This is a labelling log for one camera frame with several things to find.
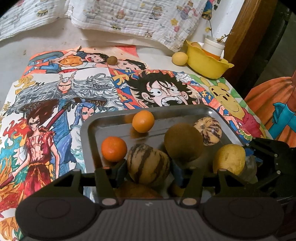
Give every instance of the white jar lid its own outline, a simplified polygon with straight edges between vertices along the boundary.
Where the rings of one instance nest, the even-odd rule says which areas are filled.
[[[224,49],[225,48],[225,42],[217,42],[216,39],[212,38],[211,36],[206,36],[205,38],[205,44],[212,45],[218,49]]]

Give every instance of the stainless steel tray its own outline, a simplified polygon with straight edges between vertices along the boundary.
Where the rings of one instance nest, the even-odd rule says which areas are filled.
[[[243,145],[223,117],[215,109],[207,105],[149,108],[149,111],[154,115],[155,123],[153,128],[146,134],[137,133],[131,125],[132,117],[141,110],[98,113],[83,123],[80,135],[87,172],[94,172],[95,168],[102,166],[113,165],[113,163],[106,161],[101,154],[102,141],[109,136],[122,138],[126,142],[128,150],[136,143],[145,143],[156,149],[163,150],[164,134],[172,125],[180,122],[193,125],[198,119],[207,116],[214,117],[219,121],[222,127],[222,138],[220,142],[213,146],[205,146],[202,155],[188,163],[188,166],[200,167],[206,165],[210,170],[214,155],[220,147],[230,143]],[[257,166],[254,158],[247,157],[244,170],[239,176],[245,181],[251,181],[256,172]],[[166,194],[166,187],[170,185],[172,180],[173,177],[170,174],[164,183],[164,187],[160,187],[161,194]]]

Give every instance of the blue-haired character drawing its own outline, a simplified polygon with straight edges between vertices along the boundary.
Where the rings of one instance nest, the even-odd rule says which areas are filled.
[[[75,168],[79,168],[82,173],[86,172],[85,163],[82,154],[82,145],[80,137],[80,128],[83,122],[95,113],[97,106],[92,103],[82,102],[76,107],[75,120],[70,126],[70,135],[72,137],[71,153],[76,159]]]

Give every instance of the small yellow ball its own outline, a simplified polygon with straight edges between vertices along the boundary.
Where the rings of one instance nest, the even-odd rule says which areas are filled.
[[[187,63],[188,56],[184,52],[174,53],[172,56],[172,62],[175,65],[181,66]]]

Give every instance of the brown round fruit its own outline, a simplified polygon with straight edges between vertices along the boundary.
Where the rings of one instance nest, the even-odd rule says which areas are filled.
[[[158,186],[168,176],[170,159],[164,152],[146,144],[135,144],[127,156],[128,173],[135,183]]]
[[[110,56],[107,59],[107,64],[108,65],[116,65],[117,64],[118,59],[115,56]]]
[[[204,148],[202,135],[187,123],[170,127],[165,133],[164,144],[169,156],[184,164],[197,159]]]

